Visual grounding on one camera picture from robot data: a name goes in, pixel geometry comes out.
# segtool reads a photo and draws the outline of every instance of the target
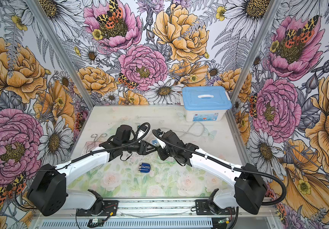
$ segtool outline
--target vent grille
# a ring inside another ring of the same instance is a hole
[[[86,229],[89,219],[77,219],[81,229]],[[136,228],[211,228],[211,218],[151,218],[151,219],[110,219],[105,229]],[[45,219],[40,229],[78,229],[75,219]]]

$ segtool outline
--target blue lid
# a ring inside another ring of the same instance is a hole
[[[185,87],[182,97],[188,111],[229,110],[231,101],[222,86]]]

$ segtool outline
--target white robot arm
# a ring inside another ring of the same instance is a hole
[[[155,147],[142,140],[149,129],[148,123],[142,124],[138,127],[133,140],[129,140],[131,133],[134,132],[130,126],[122,125],[116,135],[111,136],[90,153],[57,166],[44,165],[37,173],[27,198],[45,216],[59,209],[77,208],[86,209],[96,215],[103,208],[102,197],[98,193],[93,190],[69,190],[66,187],[82,174],[122,155],[123,151],[136,152],[140,155],[158,151],[162,160],[169,156],[174,157],[179,164],[203,169],[227,182],[230,189],[216,189],[208,200],[209,208],[215,214],[224,208],[235,206],[257,214],[261,205],[279,203],[286,196],[283,182],[276,177],[258,172],[253,165],[232,164],[208,154],[194,144],[184,144],[172,131],[163,133],[161,130],[153,130],[160,144],[160,147]],[[262,202],[267,188],[261,176],[272,178],[282,186],[283,193],[279,199]]]

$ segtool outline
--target small white box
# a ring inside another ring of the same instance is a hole
[[[230,98],[221,86],[185,87],[182,98],[188,122],[220,121],[232,108]]]

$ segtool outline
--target storage box label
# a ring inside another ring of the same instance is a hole
[[[218,117],[219,113],[200,113],[194,114],[192,119],[193,122],[201,122],[201,121],[215,121]]]

